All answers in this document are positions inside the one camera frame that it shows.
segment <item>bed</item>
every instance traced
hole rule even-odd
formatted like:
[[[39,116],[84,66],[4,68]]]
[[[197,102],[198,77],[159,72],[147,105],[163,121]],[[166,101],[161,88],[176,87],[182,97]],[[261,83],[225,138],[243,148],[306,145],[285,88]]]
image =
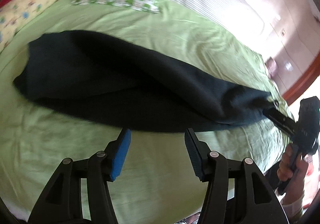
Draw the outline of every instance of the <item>bed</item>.
[[[63,158],[88,158],[120,132],[116,127],[39,107],[14,88],[13,79],[28,61],[28,42],[44,33],[106,33],[187,62],[217,78],[270,91],[271,99],[279,101],[279,110],[291,114],[268,79],[262,57],[190,8],[173,0],[159,0],[160,13],[152,14],[71,2],[58,0],[25,25],[0,53],[0,196],[18,218],[28,218]],[[280,160],[289,143],[267,119],[197,136],[227,158],[252,158],[262,172]],[[89,218],[85,182],[82,187],[84,217]],[[183,133],[133,131],[122,173],[110,183],[109,190],[119,223],[174,223],[201,209],[206,184],[194,175]]]

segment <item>person's arm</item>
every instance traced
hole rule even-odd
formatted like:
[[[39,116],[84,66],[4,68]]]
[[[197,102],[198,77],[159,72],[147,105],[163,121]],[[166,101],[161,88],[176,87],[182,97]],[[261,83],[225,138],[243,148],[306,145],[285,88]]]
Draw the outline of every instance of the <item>person's arm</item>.
[[[279,164],[279,169],[277,175],[280,181],[287,181],[287,179],[292,178],[293,172],[289,168],[290,157],[292,156],[292,148],[289,144],[284,154],[282,155],[281,162]],[[304,178],[307,174],[308,163],[302,159],[300,154],[297,158],[296,163],[299,172],[295,178],[290,182],[290,186],[281,200],[284,212],[290,222],[298,220],[302,215],[302,200],[304,196]]]

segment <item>black handheld device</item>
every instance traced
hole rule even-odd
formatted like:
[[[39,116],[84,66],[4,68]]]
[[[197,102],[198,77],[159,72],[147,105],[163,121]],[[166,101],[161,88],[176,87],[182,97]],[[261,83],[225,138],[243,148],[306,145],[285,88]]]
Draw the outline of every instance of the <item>black handheld device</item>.
[[[320,100],[318,97],[311,97],[301,100],[299,110],[299,120],[295,122],[289,117],[281,114],[276,108],[265,109],[263,114],[269,118],[276,127],[287,133],[292,141],[292,157],[290,169],[294,175],[285,182],[279,182],[278,193],[283,195],[290,181],[294,179],[298,170],[296,161],[299,154],[303,157],[314,155],[318,149],[319,122],[320,122]]]

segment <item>blue gripper pad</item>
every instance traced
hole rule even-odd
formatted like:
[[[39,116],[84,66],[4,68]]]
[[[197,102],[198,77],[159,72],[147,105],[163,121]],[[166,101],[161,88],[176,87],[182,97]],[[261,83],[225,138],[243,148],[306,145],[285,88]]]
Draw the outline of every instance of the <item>blue gripper pad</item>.
[[[121,173],[125,157],[129,150],[130,142],[131,142],[131,131],[128,129],[124,133],[121,144],[119,144],[115,157],[112,160],[112,171],[110,173],[111,181],[114,181]]]

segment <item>black cloth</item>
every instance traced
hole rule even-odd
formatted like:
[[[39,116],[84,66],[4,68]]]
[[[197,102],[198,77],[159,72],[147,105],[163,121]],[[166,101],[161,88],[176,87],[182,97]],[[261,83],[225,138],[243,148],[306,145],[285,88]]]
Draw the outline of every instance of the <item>black cloth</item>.
[[[264,118],[268,92],[90,31],[41,36],[14,80],[29,100],[75,117],[154,132],[230,129]]]
[[[279,164],[280,162],[275,163],[265,174],[266,179],[274,191],[278,188],[280,182],[277,175]]]

